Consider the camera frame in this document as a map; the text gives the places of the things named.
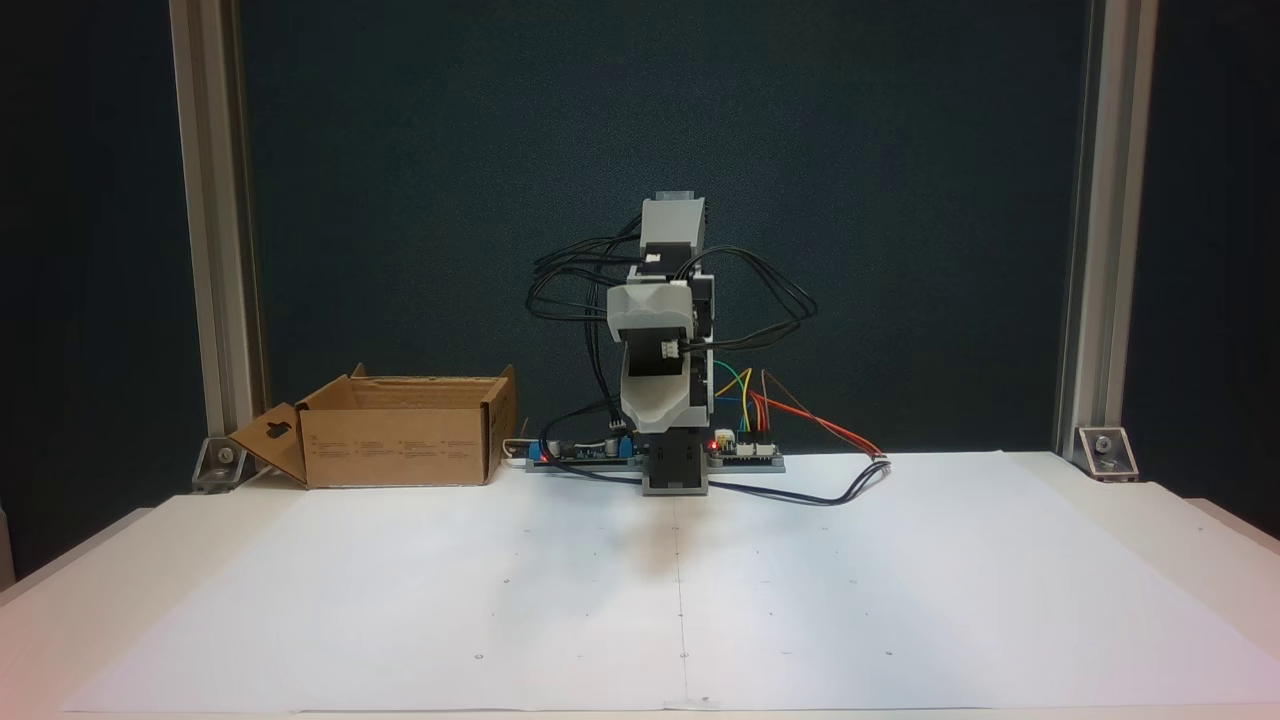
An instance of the red wire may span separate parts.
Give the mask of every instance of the red wire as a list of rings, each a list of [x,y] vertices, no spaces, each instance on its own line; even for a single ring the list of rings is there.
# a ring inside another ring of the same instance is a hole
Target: red wire
[[[815,423],[819,423],[823,427],[826,427],[826,428],[828,428],[828,429],[831,429],[831,430],[833,430],[836,433],[840,433],[841,436],[849,438],[850,442],[852,442],[854,445],[856,445],[859,448],[861,448],[863,452],[865,452],[867,455],[870,455],[872,457],[882,457],[882,456],[884,456],[884,452],[879,447],[877,447],[876,443],[873,443],[872,441],[864,438],[863,436],[860,436],[860,434],[858,434],[858,433],[855,433],[852,430],[841,428],[840,425],[837,425],[837,424],[835,424],[835,423],[832,423],[829,420],[823,420],[822,418],[819,418],[817,415],[813,415],[812,413],[805,413],[804,410],[797,410],[795,407],[791,407],[790,405],[783,405],[783,404],[778,402],[777,400],[765,400],[764,396],[762,396],[760,393],[758,393],[755,391],[751,391],[751,397],[755,398],[756,411],[759,411],[759,409],[760,409],[762,405],[764,405],[765,402],[768,402],[769,407],[777,407],[778,410],[783,410],[786,413],[791,413],[792,415],[799,415],[801,418],[809,418],[810,420],[813,420]]]

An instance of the white table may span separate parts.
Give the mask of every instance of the white table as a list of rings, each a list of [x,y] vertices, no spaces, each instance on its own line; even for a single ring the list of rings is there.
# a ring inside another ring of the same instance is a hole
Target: white table
[[[1102,486],[1048,452],[1011,455],[1060,492],[1119,542],[1171,582],[1280,657],[1280,555],[1270,538],[1236,532],[1213,515],[1152,483]],[[224,496],[182,496],[161,505],[114,537],[74,557],[38,583],[10,591],[0,602],[0,717],[83,717],[58,707],[93,673],[122,655],[152,623],[210,573],[251,547],[303,491],[280,478],[262,478]],[[200,673],[200,667],[192,667]],[[404,714],[444,720],[477,715]],[[577,720],[585,715],[572,714]],[[672,711],[653,715],[669,720]],[[781,715],[781,714],[731,714]],[[914,710],[813,712],[863,719],[1094,719],[1094,717],[1280,717],[1280,705],[1060,710]],[[387,714],[307,714],[342,720],[383,720]],[[197,715],[105,715],[163,720]]]

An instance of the dark blue wall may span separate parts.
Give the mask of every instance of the dark blue wall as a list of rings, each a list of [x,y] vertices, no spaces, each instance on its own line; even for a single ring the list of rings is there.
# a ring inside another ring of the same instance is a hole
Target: dark blue wall
[[[1280,536],[1280,6],[1161,3],[1125,384],[1142,470]]]
[[[581,332],[525,314],[531,259],[696,190],[708,242],[822,302],[739,366],[887,448],[1047,448],[1084,5],[246,3],[274,395],[357,360],[513,363],[535,427],[577,407]],[[773,316],[742,268],[708,266],[718,334]]]
[[[205,420],[168,4],[9,10],[0,503],[26,574],[188,491]]]

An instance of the black wire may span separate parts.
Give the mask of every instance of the black wire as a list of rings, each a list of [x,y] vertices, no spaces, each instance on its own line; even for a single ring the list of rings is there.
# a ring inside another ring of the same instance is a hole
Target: black wire
[[[581,278],[593,286],[603,284],[613,287],[622,284],[625,281],[604,275],[600,270],[604,265],[626,265],[639,261],[636,258],[612,256],[611,254],[618,245],[640,238],[640,234],[634,232],[640,225],[640,219],[641,217],[636,215],[617,234],[589,237],[534,260],[534,282],[525,296],[525,309],[535,318],[545,320],[593,324],[605,322],[604,309],[598,305],[598,288],[591,288],[586,302],[570,302],[544,297],[541,295],[543,290],[557,278],[564,277]],[[588,314],[552,313],[544,310],[543,306],[575,307],[586,310]]]
[[[818,497],[815,495],[805,495],[803,492],[792,492],[792,491],[778,489],[778,488],[764,488],[764,487],[758,487],[758,486],[744,486],[744,484],[739,484],[739,483],[724,483],[724,482],[719,482],[719,480],[710,480],[709,484],[713,488],[731,489],[731,491],[742,492],[742,493],[746,493],[746,495],[754,495],[756,497],[764,497],[764,498],[768,498],[768,500],[783,500],[783,501],[787,501],[787,502],[799,502],[799,503],[803,503],[803,505],[814,505],[814,506],[820,506],[820,507],[836,507],[838,505],[845,505],[847,502],[851,502],[854,498],[856,498],[859,495],[861,495],[863,491],[865,491],[867,487],[870,484],[872,479],[877,474],[887,470],[888,468],[890,468],[890,461],[888,460],[876,460],[876,461],[873,461],[870,465],[868,465],[867,468],[864,468],[863,471],[859,473],[856,478],[854,478],[854,482],[852,482],[852,484],[849,486],[849,489],[846,489],[844,493],[841,493],[841,495],[838,495],[836,497]]]
[[[591,471],[584,470],[581,468],[573,468],[572,465],[562,462],[559,460],[559,457],[556,457],[554,455],[552,455],[552,451],[548,450],[548,447],[547,447],[547,445],[548,445],[547,443],[547,436],[548,436],[548,433],[550,433],[550,429],[554,428],[556,425],[558,425],[559,423],[563,423],[564,420],[568,420],[570,418],[577,418],[579,415],[590,415],[591,413],[599,413],[602,410],[607,410],[611,406],[611,404],[617,402],[617,401],[618,401],[617,396],[611,396],[611,397],[607,397],[604,400],[596,400],[595,402],[593,402],[593,404],[590,404],[590,405],[588,405],[585,407],[579,407],[577,410],[573,410],[572,413],[561,415],[559,418],[556,418],[552,421],[549,421],[545,425],[543,425],[543,429],[539,430],[539,433],[538,433],[538,448],[539,448],[539,451],[541,451],[543,459],[547,460],[548,464],[550,464],[553,468],[556,468],[558,470],[563,470],[566,473],[572,473],[575,475],[582,475],[584,478],[590,478],[593,480],[603,480],[603,482],[607,482],[607,483],[621,483],[621,484],[625,484],[625,486],[637,486],[637,484],[640,484],[640,478],[614,478],[614,477],[611,477],[611,475],[602,475],[599,473],[591,473]]]
[[[689,274],[695,266],[698,266],[698,263],[703,258],[714,254],[730,254],[745,260],[748,266],[756,274],[756,277],[760,278],[764,287],[771,295],[773,295],[773,299],[778,301],[778,305],[782,306],[791,319],[774,323],[733,340],[686,342],[682,345],[685,350],[735,351],[765,348],[800,329],[801,323],[818,314],[818,301],[814,300],[812,295],[805,292],[804,288],[796,284],[791,278],[782,274],[781,270],[767,263],[759,255],[733,245],[718,245],[694,255],[676,270],[675,277],[677,279],[687,279]],[[790,299],[790,302],[783,299],[783,295]]]
[[[575,256],[575,261],[577,260],[577,258],[586,258],[586,256],[595,258],[596,259],[595,266],[591,268],[591,270],[595,273],[599,273],[603,269],[604,264],[607,263],[618,264],[617,263],[618,260],[628,263],[630,259],[612,258],[612,254],[614,250],[618,249],[620,245],[630,241],[631,231],[634,231],[636,225],[640,224],[640,220],[641,215],[636,215],[626,225],[622,225],[622,229],[618,231],[613,241],[611,241],[608,245],[604,246],[603,251],[596,254],[589,254],[585,251],[580,252],[577,256]],[[596,283],[591,283],[591,286],[586,291],[586,304],[594,306],[599,302],[599,297],[600,297],[600,286]],[[595,384],[600,388],[600,396],[605,400],[605,402],[609,404],[609,427],[622,425],[622,409],[618,405],[617,398],[609,395],[609,383],[608,380],[604,379],[604,361],[602,360],[599,323],[588,323],[582,325],[582,334],[586,338],[586,352],[591,364],[591,374],[595,375]]]

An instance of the cardboard box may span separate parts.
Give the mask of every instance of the cardboard box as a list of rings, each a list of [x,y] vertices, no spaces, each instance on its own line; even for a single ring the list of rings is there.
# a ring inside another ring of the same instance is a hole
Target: cardboard box
[[[371,378],[364,364],[230,436],[308,488],[483,486],[516,432],[516,373]]]

